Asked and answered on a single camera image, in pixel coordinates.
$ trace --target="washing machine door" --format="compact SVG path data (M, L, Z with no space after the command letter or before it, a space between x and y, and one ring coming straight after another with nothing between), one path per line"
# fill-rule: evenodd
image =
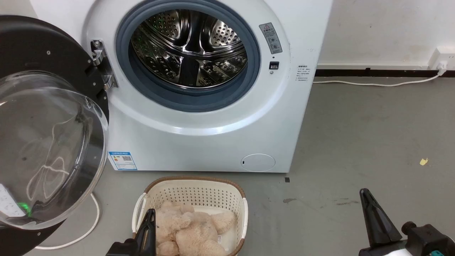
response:
M0 15L0 251L20 255L94 189L107 95L92 57L43 21Z

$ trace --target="beige plush toy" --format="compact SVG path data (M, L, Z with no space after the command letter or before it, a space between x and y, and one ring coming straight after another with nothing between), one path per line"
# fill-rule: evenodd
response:
M194 212L193 222L176 233L180 256L226 256L228 253L218 244L218 234L228 231L235 223L232 212L210 216Z
M179 249L175 243L176 232L188 227L194 219L194 208L191 205L164 202L157 210L156 239L157 254L175 256Z

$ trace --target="blue and white sticker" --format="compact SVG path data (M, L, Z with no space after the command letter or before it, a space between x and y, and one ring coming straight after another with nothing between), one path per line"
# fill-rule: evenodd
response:
M136 164L130 152L109 152L112 161L119 170L134 170L137 171Z

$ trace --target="gray floor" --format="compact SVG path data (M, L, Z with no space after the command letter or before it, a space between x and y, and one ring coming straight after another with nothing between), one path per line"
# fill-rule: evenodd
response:
M250 218L240 255L357 255L368 245L358 194L363 187L398 228L412 220L455 236L454 83L438 78L393 88L314 85L288 175L205 174L231 179L245 190ZM427 165L419 164L422 158ZM132 209L144 188L167 175L177 173L117 172L108 164L95 189L102 217L93 233L71 247L27 256L105 255L113 242L131 236ZM79 237L95 212L87 200L44 244Z

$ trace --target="white plastic basket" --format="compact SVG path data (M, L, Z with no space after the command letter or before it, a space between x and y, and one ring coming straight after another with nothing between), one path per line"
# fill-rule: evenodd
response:
M165 201L191 204L195 211L217 214L231 211L236 225L218 237L227 256L235 256L243 246L248 226L248 203L242 188L226 179L203 177L165 177L151 183L139 197L133 212L132 230L136 235L145 212L158 209Z

